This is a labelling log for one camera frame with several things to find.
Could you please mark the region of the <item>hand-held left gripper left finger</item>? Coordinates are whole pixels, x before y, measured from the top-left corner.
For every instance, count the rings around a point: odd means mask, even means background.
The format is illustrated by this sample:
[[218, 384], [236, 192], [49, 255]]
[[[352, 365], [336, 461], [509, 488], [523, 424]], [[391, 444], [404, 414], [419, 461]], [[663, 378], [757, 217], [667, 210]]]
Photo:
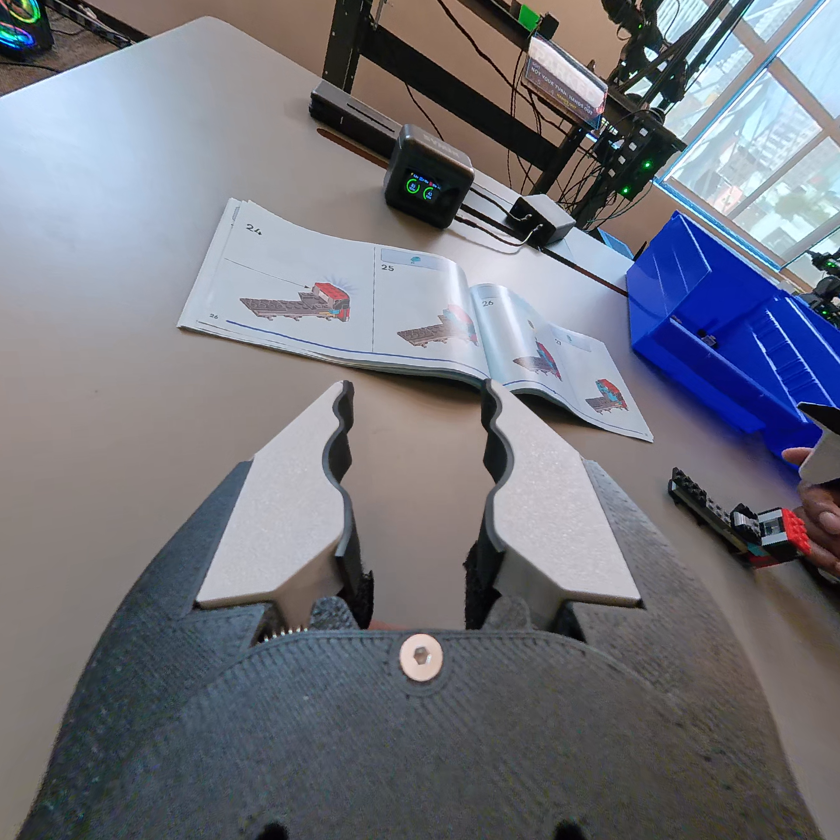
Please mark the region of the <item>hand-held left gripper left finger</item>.
[[352, 503], [341, 479], [354, 386], [338, 381], [255, 453], [196, 603], [204, 609], [272, 602], [284, 627], [309, 623], [319, 598], [340, 595], [355, 622], [373, 613]]

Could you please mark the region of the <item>person's right hand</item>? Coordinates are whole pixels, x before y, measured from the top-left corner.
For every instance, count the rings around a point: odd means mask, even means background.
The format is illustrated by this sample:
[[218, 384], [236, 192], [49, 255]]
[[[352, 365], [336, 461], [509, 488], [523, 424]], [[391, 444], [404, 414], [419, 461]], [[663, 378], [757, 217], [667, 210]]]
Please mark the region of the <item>person's right hand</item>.
[[801, 479], [797, 493], [801, 505], [794, 513], [804, 522], [811, 545], [807, 559], [823, 577], [839, 580], [839, 478], [833, 466], [833, 480], [811, 483]]

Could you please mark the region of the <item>black cabled device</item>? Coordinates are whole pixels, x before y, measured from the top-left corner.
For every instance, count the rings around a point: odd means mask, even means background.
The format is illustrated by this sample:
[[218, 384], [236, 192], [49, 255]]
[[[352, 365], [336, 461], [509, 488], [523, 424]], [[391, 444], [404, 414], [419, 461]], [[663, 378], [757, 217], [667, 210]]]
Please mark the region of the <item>black cabled device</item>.
[[449, 227], [475, 180], [469, 157], [414, 124], [399, 132], [384, 179], [388, 206]]

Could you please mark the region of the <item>large window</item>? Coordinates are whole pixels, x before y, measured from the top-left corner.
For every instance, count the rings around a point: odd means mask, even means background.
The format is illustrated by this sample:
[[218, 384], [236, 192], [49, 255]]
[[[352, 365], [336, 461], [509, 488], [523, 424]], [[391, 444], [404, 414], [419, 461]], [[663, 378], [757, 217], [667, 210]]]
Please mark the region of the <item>large window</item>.
[[838, 250], [839, 2], [753, 2], [666, 126], [661, 188], [799, 285]]

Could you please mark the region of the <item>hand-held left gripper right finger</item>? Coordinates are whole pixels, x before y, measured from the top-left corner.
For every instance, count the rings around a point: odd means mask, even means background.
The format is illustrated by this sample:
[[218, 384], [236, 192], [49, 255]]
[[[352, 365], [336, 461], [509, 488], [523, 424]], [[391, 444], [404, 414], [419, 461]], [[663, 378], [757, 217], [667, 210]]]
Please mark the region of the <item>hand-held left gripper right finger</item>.
[[642, 607], [577, 450], [496, 381], [482, 385], [480, 418], [495, 486], [465, 562], [466, 627], [481, 628], [501, 596], [520, 597], [547, 631], [567, 602]]

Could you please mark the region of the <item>red black toy brick build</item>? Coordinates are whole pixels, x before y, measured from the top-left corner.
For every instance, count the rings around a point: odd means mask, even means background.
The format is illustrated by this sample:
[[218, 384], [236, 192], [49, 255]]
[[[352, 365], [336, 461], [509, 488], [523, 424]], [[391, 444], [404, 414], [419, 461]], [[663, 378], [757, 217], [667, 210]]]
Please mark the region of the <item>red black toy brick build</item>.
[[789, 509], [754, 513], [738, 505], [730, 512], [730, 524], [746, 543], [745, 558], [754, 569], [803, 560], [812, 552], [803, 520]]

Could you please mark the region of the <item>long black toy brick assembly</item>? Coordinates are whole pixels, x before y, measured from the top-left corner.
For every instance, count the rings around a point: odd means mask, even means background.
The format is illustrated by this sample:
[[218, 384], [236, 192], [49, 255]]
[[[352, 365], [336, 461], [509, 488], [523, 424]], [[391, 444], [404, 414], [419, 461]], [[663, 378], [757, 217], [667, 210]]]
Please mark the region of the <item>long black toy brick assembly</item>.
[[709, 529], [744, 567], [767, 568], [779, 563], [761, 545], [758, 514], [740, 503], [730, 511], [711, 499], [678, 467], [668, 481], [668, 494], [684, 507], [699, 527]]

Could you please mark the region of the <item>instruction booklet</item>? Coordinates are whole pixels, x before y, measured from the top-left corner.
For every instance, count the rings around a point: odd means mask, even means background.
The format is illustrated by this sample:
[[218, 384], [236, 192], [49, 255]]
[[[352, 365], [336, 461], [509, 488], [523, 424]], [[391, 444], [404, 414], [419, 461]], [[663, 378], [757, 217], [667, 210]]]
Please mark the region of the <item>instruction booklet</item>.
[[177, 327], [357, 369], [492, 379], [605, 431], [654, 436], [603, 342], [454, 261], [225, 207]]

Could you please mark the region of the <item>blue plastic bin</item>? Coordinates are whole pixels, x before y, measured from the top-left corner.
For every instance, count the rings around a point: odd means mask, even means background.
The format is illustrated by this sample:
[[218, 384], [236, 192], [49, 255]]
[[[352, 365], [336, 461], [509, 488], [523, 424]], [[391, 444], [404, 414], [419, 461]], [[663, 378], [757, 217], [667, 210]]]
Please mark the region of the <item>blue plastic bin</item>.
[[754, 378], [750, 319], [791, 294], [679, 212], [633, 263], [626, 287], [637, 354], [746, 434], [763, 436], [781, 418], [781, 404]]
[[766, 445], [775, 455], [813, 445], [820, 429], [797, 406], [839, 406], [838, 328], [783, 294], [751, 316], [750, 329], [758, 345], [754, 378], [782, 406], [781, 418], [766, 423]]

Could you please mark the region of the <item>small black flat box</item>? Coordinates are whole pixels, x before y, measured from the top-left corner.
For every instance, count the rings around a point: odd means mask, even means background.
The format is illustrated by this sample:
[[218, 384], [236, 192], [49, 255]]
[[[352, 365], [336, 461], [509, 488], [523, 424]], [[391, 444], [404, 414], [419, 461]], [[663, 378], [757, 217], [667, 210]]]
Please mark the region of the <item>small black flat box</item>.
[[561, 241], [575, 227], [574, 218], [544, 193], [520, 196], [507, 220], [524, 244], [536, 248]]

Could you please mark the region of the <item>white adjacent desk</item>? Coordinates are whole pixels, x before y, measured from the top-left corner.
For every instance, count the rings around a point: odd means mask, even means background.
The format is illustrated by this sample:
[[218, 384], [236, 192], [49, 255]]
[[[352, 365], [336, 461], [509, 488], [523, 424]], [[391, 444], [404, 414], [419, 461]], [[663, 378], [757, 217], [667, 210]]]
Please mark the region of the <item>white adjacent desk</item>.
[[593, 277], [603, 285], [627, 295], [626, 274], [634, 262], [631, 249], [619, 239], [604, 232], [590, 236], [573, 227], [562, 239], [544, 247], [578, 272]]

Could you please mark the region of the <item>black metal stand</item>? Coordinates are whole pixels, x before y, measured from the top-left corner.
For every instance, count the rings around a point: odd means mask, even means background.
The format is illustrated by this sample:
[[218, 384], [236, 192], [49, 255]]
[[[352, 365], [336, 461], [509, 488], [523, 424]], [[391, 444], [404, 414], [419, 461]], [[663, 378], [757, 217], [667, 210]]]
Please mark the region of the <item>black metal stand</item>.
[[752, 1], [710, 2], [707, 11], [644, 70], [650, 87], [641, 102], [667, 113], [686, 96], [708, 60], [730, 36]]

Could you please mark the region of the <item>lit computer tower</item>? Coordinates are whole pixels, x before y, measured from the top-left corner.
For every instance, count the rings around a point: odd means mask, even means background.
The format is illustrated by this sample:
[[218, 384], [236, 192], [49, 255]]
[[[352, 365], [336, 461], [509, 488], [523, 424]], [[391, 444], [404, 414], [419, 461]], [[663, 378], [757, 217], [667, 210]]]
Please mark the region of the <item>lit computer tower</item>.
[[1, 1], [1, 53], [21, 58], [52, 50], [54, 37], [41, 1]]

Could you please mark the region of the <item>clear acrylic sign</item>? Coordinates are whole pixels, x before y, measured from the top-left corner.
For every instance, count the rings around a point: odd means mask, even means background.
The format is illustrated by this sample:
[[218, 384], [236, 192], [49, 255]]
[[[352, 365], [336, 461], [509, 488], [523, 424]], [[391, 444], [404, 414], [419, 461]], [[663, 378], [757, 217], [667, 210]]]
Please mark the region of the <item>clear acrylic sign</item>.
[[607, 84], [554, 42], [534, 34], [528, 42], [522, 83], [573, 123], [599, 132]]

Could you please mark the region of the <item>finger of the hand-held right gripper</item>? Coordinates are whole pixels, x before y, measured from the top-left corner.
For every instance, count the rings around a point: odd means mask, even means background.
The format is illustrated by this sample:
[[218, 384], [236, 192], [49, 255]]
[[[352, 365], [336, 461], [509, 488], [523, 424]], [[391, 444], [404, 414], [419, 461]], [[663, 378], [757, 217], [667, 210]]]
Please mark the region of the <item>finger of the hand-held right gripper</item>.
[[802, 481], [809, 485], [827, 485], [839, 480], [839, 435], [823, 432], [820, 440], [799, 467]]
[[836, 406], [815, 404], [810, 402], [799, 402], [797, 410], [807, 417], [814, 425], [822, 430], [827, 436], [832, 434], [839, 438], [839, 408]]

